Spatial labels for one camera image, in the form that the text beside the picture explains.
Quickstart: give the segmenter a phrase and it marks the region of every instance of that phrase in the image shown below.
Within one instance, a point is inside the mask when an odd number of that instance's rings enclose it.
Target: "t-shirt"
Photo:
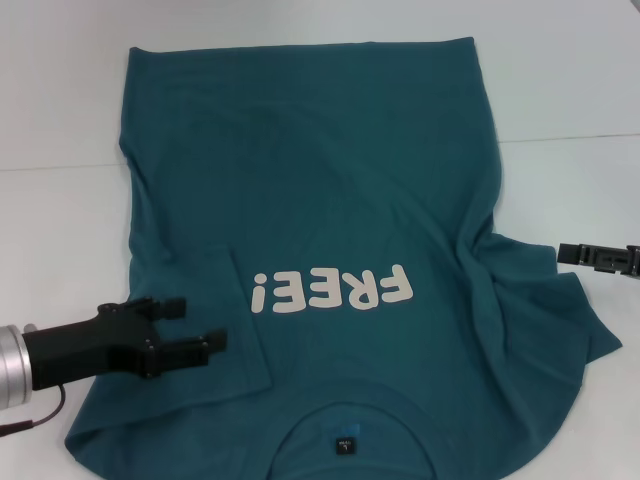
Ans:
[[[108,479],[493,480],[620,346],[550,247],[493,232],[474,42],[132,49],[131,297],[207,367],[99,378],[66,445]]]

